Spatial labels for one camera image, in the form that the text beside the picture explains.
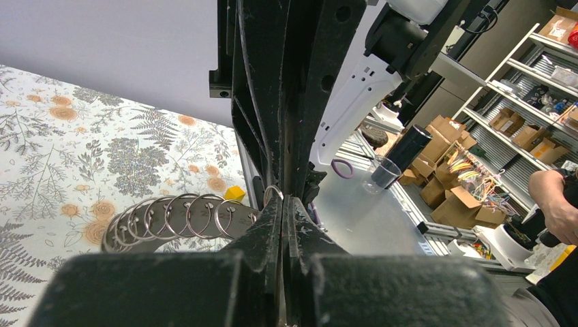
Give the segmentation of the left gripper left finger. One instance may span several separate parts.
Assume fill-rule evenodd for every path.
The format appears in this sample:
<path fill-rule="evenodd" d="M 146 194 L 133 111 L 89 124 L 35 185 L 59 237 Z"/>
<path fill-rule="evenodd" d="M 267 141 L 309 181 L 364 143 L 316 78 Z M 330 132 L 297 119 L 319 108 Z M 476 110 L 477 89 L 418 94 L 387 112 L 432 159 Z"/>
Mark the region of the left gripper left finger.
<path fill-rule="evenodd" d="M 276 326 L 282 200 L 216 252 L 101 253 L 69 259 L 30 326 Z"/>

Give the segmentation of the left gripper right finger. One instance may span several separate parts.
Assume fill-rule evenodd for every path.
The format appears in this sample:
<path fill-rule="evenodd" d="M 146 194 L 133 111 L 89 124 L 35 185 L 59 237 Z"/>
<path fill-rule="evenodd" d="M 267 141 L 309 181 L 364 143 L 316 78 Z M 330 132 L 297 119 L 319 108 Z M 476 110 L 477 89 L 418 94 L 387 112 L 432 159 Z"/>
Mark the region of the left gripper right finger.
<path fill-rule="evenodd" d="M 476 264 L 425 255 L 352 255 L 302 202 L 283 204 L 286 317 L 295 326 L 508 326 Z"/>

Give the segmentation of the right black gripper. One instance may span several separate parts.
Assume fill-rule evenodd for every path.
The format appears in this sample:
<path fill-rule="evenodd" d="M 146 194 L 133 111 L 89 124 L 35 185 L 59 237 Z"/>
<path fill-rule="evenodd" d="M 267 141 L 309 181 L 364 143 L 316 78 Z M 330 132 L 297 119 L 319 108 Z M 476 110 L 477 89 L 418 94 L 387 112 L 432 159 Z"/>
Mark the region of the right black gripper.
<path fill-rule="evenodd" d="M 234 128 L 266 187 L 303 198 L 309 155 L 365 1 L 217 1 L 209 97 L 230 98 Z"/>

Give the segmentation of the key organiser with rings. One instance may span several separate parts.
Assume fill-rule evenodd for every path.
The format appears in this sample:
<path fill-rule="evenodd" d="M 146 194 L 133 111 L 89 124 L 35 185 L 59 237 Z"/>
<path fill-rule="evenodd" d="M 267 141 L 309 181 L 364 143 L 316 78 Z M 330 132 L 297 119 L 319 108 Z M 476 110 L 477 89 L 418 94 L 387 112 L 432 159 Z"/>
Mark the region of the key organiser with rings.
<path fill-rule="evenodd" d="M 104 230 L 105 253 L 154 252 L 175 240 L 227 243 L 242 236 L 260 211 L 208 193 L 149 198 L 114 216 Z"/>

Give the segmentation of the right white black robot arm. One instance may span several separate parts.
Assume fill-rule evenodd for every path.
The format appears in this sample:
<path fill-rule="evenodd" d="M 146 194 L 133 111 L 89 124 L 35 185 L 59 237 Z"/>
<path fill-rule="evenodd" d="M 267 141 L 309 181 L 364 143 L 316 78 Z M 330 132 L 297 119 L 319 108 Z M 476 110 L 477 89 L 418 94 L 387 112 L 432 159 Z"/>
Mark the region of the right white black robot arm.
<path fill-rule="evenodd" d="M 337 150 L 376 102 L 402 96 L 484 1 L 387 1 L 353 46 L 368 1 L 218 1 L 211 97 L 264 189 L 316 197 Z"/>

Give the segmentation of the bystander bare hand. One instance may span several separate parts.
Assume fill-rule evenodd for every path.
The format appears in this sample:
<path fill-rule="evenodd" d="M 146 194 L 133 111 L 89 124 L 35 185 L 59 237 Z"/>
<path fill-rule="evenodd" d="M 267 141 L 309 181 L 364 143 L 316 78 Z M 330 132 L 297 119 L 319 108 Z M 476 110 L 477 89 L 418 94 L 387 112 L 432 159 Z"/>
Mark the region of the bystander bare hand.
<path fill-rule="evenodd" d="M 555 170 L 530 176 L 529 193 L 545 216 L 545 226 L 561 243 L 577 245 L 577 208 L 564 197 L 565 180 Z"/>

